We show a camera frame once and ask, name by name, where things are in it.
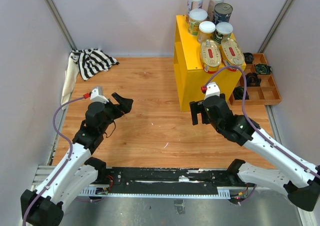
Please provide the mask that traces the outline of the red yellow fish tin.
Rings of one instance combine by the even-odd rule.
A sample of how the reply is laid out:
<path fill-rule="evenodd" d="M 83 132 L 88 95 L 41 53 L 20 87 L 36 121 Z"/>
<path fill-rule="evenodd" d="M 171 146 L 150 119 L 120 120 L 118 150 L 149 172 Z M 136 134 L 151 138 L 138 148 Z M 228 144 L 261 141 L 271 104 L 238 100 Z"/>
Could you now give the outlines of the red yellow fish tin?
<path fill-rule="evenodd" d="M 222 56 L 216 43 L 207 39 L 200 45 L 200 61 L 206 73 L 213 74 L 218 71 L 222 62 Z"/>

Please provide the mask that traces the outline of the orange fruit can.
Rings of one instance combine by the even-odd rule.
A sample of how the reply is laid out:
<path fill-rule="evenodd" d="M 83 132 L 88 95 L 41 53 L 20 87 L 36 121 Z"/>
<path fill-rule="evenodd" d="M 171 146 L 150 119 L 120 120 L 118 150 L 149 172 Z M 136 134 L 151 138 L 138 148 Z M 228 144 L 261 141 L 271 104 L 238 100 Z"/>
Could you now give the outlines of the orange fruit can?
<path fill-rule="evenodd" d="M 200 23 L 198 29 L 199 31 L 198 31 L 197 42 L 201 44 L 202 41 L 210 39 L 212 37 L 212 34 L 216 30 L 216 26 L 213 22 L 204 21 Z"/>

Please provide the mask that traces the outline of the green fruit can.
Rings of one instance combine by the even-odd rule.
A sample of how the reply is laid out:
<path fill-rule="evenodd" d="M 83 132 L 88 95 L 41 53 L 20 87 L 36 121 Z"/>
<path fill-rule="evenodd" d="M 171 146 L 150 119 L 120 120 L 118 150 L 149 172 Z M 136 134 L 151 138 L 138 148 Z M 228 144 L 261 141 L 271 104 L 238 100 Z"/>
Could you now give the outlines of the green fruit can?
<path fill-rule="evenodd" d="M 233 26 L 227 22 L 220 22 L 216 25 L 213 40 L 219 45 L 222 39 L 229 38 L 233 32 Z"/>

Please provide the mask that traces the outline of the white lid yellow can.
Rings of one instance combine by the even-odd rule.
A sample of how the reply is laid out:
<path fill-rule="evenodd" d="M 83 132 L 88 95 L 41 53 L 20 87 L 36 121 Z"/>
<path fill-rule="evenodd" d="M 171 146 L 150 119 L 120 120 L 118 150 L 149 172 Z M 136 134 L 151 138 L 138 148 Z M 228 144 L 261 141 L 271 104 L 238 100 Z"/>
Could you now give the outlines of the white lid yellow can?
<path fill-rule="evenodd" d="M 204 22 L 208 17 L 207 11 L 203 9 L 193 9 L 189 13 L 189 20 L 188 20 L 188 32 L 193 35 L 197 36 L 199 32 L 200 23 Z"/>

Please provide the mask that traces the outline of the dark brown can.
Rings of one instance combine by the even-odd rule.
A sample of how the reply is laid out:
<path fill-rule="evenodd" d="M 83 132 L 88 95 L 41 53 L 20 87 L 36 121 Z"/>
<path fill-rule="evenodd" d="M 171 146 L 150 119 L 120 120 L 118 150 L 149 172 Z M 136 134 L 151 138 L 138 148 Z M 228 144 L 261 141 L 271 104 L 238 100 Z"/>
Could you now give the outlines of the dark brown can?
<path fill-rule="evenodd" d="M 213 23 L 217 25 L 221 22 L 229 22 L 231 14 L 233 12 L 232 5 L 228 3 L 219 3 L 216 4 L 213 12 Z"/>

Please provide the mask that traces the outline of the tall white lid can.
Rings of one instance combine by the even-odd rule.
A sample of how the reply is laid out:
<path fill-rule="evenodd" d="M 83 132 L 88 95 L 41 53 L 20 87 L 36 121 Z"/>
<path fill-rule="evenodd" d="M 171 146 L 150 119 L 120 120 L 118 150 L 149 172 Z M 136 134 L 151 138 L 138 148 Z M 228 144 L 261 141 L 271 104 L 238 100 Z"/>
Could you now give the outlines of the tall white lid can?
<path fill-rule="evenodd" d="M 185 17 L 186 23 L 189 22 L 190 12 L 193 9 L 201 9 L 203 7 L 203 0 L 188 0 L 187 1 L 187 13 Z"/>
<path fill-rule="evenodd" d="M 209 5 L 208 5 L 208 9 L 207 9 L 207 15 L 208 15 L 208 20 L 212 20 L 213 15 L 214 15 L 214 9 L 215 6 L 219 3 L 223 3 L 224 0 L 209 0 Z"/>

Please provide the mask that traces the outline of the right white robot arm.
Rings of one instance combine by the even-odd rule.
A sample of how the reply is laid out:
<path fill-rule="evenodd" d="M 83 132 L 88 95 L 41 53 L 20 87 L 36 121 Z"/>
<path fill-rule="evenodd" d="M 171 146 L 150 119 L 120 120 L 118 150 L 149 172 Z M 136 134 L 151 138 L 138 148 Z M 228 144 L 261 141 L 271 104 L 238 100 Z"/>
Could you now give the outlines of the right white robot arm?
<path fill-rule="evenodd" d="M 211 124 L 228 141 L 256 152 L 276 167 L 264 169 L 235 159 L 226 174 L 229 184 L 245 182 L 267 187 L 305 211 L 314 210 L 320 198 L 319 166 L 292 153 L 245 115 L 233 114 L 221 96 L 190 102 L 189 106 L 193 125 L 198 124 L 200 114 L 203 124 Z"/>

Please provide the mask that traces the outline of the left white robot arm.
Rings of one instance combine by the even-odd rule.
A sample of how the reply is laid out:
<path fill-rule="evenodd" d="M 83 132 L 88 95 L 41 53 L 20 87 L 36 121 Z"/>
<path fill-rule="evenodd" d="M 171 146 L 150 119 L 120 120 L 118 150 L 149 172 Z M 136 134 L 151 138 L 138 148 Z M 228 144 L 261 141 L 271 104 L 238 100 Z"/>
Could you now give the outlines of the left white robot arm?
<path fill-rule="evenodd" d="M 23 225 L 59 225 L 66 209 L 85 187 L 106 180 L 106 163 L 92 155 L 107 136 L 107 128 L 129 113 L 134 102 L 117 93 L 112 96 L 116 104 L 103 95 L 100 87 L 95 87 L 78 98 L 91 100 L 85 119 L 73 140 L 59 134 L 69 143 L 68 151 L 41 184 L 21 195 Z"/>

